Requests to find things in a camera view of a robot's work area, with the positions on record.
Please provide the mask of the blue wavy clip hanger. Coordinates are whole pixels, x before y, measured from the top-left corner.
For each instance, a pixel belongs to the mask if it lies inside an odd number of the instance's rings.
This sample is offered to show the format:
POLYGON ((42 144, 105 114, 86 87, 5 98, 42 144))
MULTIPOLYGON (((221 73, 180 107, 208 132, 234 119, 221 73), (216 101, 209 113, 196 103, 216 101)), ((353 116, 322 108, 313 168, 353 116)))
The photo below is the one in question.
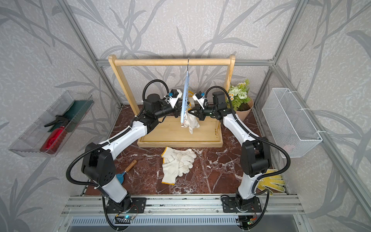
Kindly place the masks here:
POLYGON ((181 108, 181 127, 185 126, 185 121, 187 119, 187 108, 188 108, 188 86, 189 86, 189 59, 187 60, 187 70, 186 70, 186 78, 185 78, 185 85, 183 91, 183 98, 182 98, 182 108, 181 108))

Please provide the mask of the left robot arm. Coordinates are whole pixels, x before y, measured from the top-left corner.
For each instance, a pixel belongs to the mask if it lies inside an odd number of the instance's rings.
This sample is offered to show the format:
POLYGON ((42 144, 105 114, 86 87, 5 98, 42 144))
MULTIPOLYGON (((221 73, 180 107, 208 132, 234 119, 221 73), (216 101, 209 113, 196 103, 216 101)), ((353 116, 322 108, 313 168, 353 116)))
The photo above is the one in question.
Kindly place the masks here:
POLYGON ((139 138, 149 134, 158 124, 159 119, 168 115, 181 115, 182 98, 185 92, 177 89, 167 89, 164 97, 158 94, 146 95, 142 92, 144 106, 130 125, 99 144, 91 143, 83 154, 71 162, 66 170, 66 179, 75 185, 90 185, 96 187, 105 198, 126 210, 131 207, 132 200, 129 192, 122 186, 117 177, 115 160, 129 145, 139 138), (72 168, 82 160, 81 171, 89 182, 72 178, 72 168))

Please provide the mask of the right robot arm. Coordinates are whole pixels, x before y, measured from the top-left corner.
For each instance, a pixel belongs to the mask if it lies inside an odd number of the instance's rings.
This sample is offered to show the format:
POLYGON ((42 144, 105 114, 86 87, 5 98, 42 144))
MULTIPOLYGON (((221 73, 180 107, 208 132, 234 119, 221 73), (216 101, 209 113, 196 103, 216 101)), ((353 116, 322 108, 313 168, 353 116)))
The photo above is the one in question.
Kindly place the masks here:
POLYGON ((287 171, 291 165, 290 156, 282 147, 268 141, 265 137, 257 136, 239 119, 233 109, 231 97, 224 88, 214 86, 205 93, 194 94, 192 98, 198 102, 198 105, 188 111, 190 114, 199 120, 205 120, 207 116, 219 120, 242 146, 240 162, 243 179, 236 192, 235 202, 241 210, 245 211, 258 196, 256 189, 259 181, 287 171), (269 174, 271 148, 283 153, 287 161, 284 168, 269 174))

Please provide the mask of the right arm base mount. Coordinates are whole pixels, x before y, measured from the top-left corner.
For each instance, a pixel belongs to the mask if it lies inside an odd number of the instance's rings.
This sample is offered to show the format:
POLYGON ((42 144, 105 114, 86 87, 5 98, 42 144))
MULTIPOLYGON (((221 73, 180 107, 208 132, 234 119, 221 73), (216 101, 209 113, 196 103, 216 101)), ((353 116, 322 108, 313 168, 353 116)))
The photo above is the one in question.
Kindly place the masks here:
POLYGON ((242 199, 240 195, 220 197, 224 213, 261 213, 260 199, 253 196, 250 199, 242 199))

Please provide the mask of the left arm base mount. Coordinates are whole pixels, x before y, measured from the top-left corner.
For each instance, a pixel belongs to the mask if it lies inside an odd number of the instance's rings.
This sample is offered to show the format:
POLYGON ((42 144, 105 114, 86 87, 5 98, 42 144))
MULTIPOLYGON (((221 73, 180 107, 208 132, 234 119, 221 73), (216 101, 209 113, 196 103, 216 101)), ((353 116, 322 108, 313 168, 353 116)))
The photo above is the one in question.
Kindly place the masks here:
POLYGON ((132 213, 132 214, 142 214, 144 213, 146 207, 146 198, 144 197, 134 197, 124 199, 121 203, 116 203, 111 199, 108 200, 106 204, 106 211, 108 214, 113 213, 132 213))

